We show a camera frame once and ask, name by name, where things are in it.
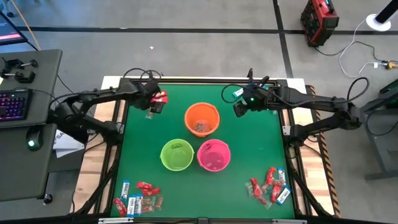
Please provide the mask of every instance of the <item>monitor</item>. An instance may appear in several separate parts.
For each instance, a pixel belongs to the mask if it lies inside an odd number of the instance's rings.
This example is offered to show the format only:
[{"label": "monitor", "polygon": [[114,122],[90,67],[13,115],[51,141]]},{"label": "monitor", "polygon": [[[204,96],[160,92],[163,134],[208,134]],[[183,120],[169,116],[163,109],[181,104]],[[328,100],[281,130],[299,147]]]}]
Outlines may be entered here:
[{"label": "monitor", "polygon": [[17,27],[0,12],[0,46],[7,44],[26,43],[27,38]]}]

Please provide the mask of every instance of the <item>green bucket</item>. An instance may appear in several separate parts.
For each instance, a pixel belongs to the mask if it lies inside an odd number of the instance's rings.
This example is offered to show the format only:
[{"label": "green bucket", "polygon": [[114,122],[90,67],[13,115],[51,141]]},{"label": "green bucket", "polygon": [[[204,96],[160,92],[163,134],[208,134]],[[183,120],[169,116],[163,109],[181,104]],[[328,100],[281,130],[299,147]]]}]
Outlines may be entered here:
[{"label": "green bucket", "polygon": [[188,142],[182,139],[173,139],[163,146],[160,159],[169,170],[181,171],[191,164],[194,153]]}]

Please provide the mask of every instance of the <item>white stand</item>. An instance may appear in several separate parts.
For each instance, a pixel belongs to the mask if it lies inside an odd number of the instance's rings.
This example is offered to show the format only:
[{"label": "white stand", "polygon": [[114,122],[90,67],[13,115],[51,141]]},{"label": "white stand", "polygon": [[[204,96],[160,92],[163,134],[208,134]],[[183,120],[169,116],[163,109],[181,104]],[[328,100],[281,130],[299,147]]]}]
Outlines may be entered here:
[{"label": "white stand", "polygon": [[377,14],[370,14],[366,18],[366,23],[368,26],[376,31],[384,32],[391,28],[391,22],[387,21],[383,24],[375,20]]}]

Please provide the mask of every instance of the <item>red power station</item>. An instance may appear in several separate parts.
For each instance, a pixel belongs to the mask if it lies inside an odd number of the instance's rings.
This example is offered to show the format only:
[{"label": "red power station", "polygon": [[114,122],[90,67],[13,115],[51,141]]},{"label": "red power station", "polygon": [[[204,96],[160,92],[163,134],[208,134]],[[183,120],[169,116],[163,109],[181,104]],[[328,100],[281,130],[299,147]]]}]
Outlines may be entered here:
[{"label": "red power station", "polygon": [[303,13],[303,24],[308,46],[323,46],[338,25],[337,13],[331,0],[308,0]]}]

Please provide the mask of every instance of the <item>pink bucket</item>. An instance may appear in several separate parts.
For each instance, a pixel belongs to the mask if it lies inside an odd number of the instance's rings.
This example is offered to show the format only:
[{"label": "pink bucket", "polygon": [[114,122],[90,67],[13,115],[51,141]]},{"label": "pink bucket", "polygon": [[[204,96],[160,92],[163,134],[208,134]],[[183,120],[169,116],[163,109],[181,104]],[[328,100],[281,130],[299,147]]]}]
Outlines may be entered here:
[{"label": "pink bucket", "polygon": [[218,172],[228,166],[231,151],[228,145],[217,139],[205,141],[197,153],[199,165],[210,172]]}]

